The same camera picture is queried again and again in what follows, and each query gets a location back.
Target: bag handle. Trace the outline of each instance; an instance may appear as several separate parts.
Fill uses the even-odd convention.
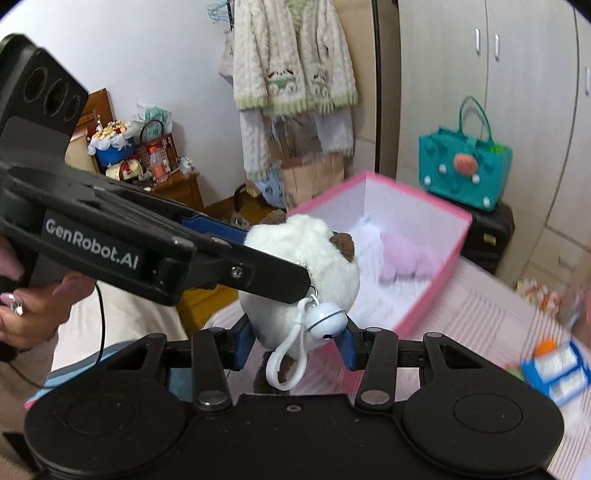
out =
[[[486,130],[488,131],[488,142],[490,143],[494,143],[495,141],[492,139],[492,131],[491,131],[491,123],[488,121],[488,117],[486,116],[486,113],[484,113],[484,109],[481,107],[481,105],[478,103],[478,100],[476,100],[473,96],[468,95],[466,98],[464,98],[464,101],[462,102],[462,104],[460,105],[460,113],[459,113],[459,117],[458,117],[458,125],[459,125],[459,130],[460,132],[463,134],[464,130],[463,130],[463,121],[462,121],[462,112],[464,111],[465,106],[468,104],[468,102],[474,102],[476,104],[476,106],[478,107],[478,109],[480,110],[480,114],[482,115],[482,118],[484,119],[484,123],[486,125]]]
[[[162,127],[162,133],[160,134],[160,136],[162,137],[162,135],[164,135],[164,124],[163,124],[163,123],[162,123],[160,120],[158,120],[157,118],[151,118],[150,120],[148,120],[148,121],[147,121],[147,122],[144,124],[144,126],[142,127],[142,131],[139,133],[139,143],[141,143],[141,144],[142,144],[142,143],[144,143],[144,132],[145,132],[145,130],[146,130],[146,127],[147,127],[149,124],[151,124],[152,122],[158,122],[158,123],[160,124],[160,126]]]

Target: silver handle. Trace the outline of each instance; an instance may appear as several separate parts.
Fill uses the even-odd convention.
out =
[[[499,61],[499,57],[501,56],[501,39],[499,35],[495,33],[495,58]]]
[[[480,28],[476,29],[476,55],[480,55]]]
[[[571,262],[567,262],[566,260],[563,260],[560,257],[558,257],[558,265],[560,265],[562,268],[565,268],[569,272],[574,272],[575,270],[577,270],[576,265],[573,265]]]

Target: wooden headboard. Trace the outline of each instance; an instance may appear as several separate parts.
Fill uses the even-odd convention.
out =
[[[109,103],[109,93],[105,88],[92,92],[82,110],[82,114],[76,124],[74,136],[86,131],[87,137],[92,137],[96,132],[96,119],[100,115],[100,123],[106,125],[113,121],[113,112]]]

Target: brown paper bag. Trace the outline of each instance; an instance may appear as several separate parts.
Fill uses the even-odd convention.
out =
[[[301,205],[345,180],[341,153],[314,153],[281,162],[281,181],[287,209]]]

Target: teal bag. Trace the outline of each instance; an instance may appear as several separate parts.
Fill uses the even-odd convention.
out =
[[[488,140],[469,137],[462,130],[462,112],[474,102],[484,119]],[[467,96],[460,106],[457,131],[439,127],[418,139],[418,182],[422,188],[487,212],[499,201],[513,150],[496,144],[491,125],[478,101]]]

